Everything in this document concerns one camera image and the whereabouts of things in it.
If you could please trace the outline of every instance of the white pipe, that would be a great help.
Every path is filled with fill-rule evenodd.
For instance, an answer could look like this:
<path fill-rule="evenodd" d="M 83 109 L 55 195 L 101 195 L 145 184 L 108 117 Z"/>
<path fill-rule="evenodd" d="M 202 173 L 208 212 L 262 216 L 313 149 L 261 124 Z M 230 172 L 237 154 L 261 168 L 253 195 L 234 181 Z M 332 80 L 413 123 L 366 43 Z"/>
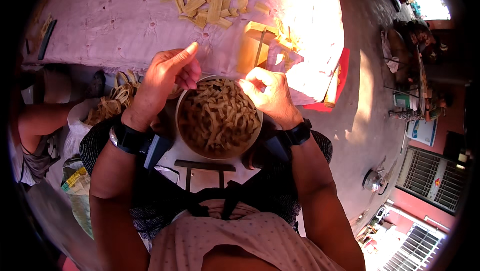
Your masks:
<path fill-rule="evenodd" d="M 443 227 L 444 229 L 450 231 L 450 228 L 448 228 L 447 226 L 441 224 L 440 222 L 435 221 L 434 219 L 430 218 L 429 216 L 425 216 L 425 218 L 423 218 L 423 220 L 425 220 L 425 221 L 430 221 L 430 222 L 432 222 L 432 223 L 435 223 L 436 225 L 441 226 L 441 227 Z"/>
<path fill-rule="evenodd" d="M 411 220 L 411 221 L 415 222 L 416 224 L 425 227 L 430 232 L 438 234 L 438 236 L 440 236 L 442 239 L 447 238 L 447 234 L 445 232 L 439 230 L 438 228 L 435 228 L 434 226 L 431 226 L 431 225 L 425 223 L 425 221 L 420 220 L 419 218 L 417 218 L 415 216 L 412 216 L 411 214 L 407 213 L 406 211 L 403 211 L 401 208 L 393 206 L 393 205 L 389 205 L 387 203 L 385 203 L 384 206 L 387 209 L 387 211 L 393 211 L 393 212 L 399 214 L 400 216 L 404 216 L 406 219 Z"/>

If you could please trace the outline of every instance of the bowl rim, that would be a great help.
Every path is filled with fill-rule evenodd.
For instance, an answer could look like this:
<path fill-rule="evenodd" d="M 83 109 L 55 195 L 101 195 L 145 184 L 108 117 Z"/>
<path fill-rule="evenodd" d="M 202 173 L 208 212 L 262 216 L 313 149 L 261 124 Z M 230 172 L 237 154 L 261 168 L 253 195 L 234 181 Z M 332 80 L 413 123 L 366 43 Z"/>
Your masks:
<path fill-rule="evenodd" d="M 231 80 L 233 82 L 235 82 L 234 79 L 231 79 L 231 78 L 228 78 L 226 76 L 221 76 L 221 75 L 206 75 L 202 78 L 200 78 L 197 83 L 199 82 L 204 82 L 204 81 L 211 81 L 211 80 L 216 80 L 216 79 L 227 79 L 227 80 Z M 180 97 L 178 98 L 178 101 L 177 101 L 177 106 L 175 108 L 175 127 L 177 128 L 177 131 L 178 131 L 178 135 L 180 136 L 180 139 L 183 141 L 183 143 L 185 143 L 185 145 L 187 145 L 187 147 L 193 151 L 194 153 L 200 155 L 201 157 L 203 158 L 206 158 L 206 159 L 209 159 L 209 160 L 214 160 L 214 161 L 222 161 L 222 160 L 230 160 L 236 156 L 241 156 L 242 154 L 244 154 L 247 150 L 249 150 L 253 144 L 255 144 L 255 142 L 257 141 L 258 139 L 258 136 L 260 135 L 260 130 L 262 129 L 262 125 L 263 125 L 263 122 L 264 122 L 264 116 L 263 116 L 263 112 L 260 111 L 257 107 L 255 107 L 255 109 L 257 110 L 257 116 L 258 116 L 258 119 L 260 121 L 260 126 L 253 132 L 250 140 L 249 140 L 249 143 L 248 143 L 248 146 L 245 147 L 244 150 L 242 150 L 240 153 L 236 153 L 235 155 L 232 155 L 232 156 L 228 156 L 228 157 L 225 157 L 225 158 L 215 158 L 215 157 L 210 157 L 210 156 L 206 156 L 204 155 L 203 153 L 199 153 L 197 150 L 195 150 L 194 148 L 192 148 L 186 141 L 185 139 L 183 138 L 182 136 L 182 132 L 180 131 L 180 127 L 179 127 L 179 110 L 180 110 L 180 106 L 181 104 L 183 104 L 183 100 L 185 98 L 185 95 L 190 91 L 191 89 L 187 89 L 187 90 L 184 90 L 181 94 L 180 94 Z"/>

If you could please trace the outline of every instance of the wrist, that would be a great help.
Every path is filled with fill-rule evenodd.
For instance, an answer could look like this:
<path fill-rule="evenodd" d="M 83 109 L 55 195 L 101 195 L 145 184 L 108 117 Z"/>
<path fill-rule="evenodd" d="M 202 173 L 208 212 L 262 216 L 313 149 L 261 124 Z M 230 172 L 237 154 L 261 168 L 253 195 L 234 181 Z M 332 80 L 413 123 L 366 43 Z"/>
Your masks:
<path fill-rule="evenodd" d="M 123 112 L 121 122 L 131 129 L 146 132 L 152 120 L 147 116 L 137 113 L 132 107 L 129 107 Z"/>
<path fill-rule="evenodd" d="M 281 126 L 282 130 L 291 130 L 303 122 L 302 114 L 296 108 L 294 108 L 294 110 L 294 112 L 289 114 L 288 118 L 275 120 Z"/>

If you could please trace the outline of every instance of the pink shirt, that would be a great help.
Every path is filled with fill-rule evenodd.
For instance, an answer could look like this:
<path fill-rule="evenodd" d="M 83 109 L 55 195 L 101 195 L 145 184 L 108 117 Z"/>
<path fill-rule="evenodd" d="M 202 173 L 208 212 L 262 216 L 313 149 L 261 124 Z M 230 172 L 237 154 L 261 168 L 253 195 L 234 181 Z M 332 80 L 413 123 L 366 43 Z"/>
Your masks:
<path fill-rule="evenodd" d="M 239 202 L 232 220 L 221 220 L 223 202 L 201 202 L 210 217 L 183 211 L 162 229 L 153 240 L 148 270 L 200 271 L 204 255 L 216 245 L 237 245 L 282 271 L 344 270 L 276 214 Z"/>

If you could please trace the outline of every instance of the green container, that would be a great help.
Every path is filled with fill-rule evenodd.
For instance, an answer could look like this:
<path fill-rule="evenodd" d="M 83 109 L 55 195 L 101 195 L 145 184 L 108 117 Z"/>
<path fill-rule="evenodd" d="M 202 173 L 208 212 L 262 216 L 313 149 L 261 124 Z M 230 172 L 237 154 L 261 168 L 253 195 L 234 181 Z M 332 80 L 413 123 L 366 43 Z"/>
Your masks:
<path fill-rule="evenodd" d="M 393 94 L 393 105 L 404 108 L 410 107 L 410 96 L 405 94 Z"/>

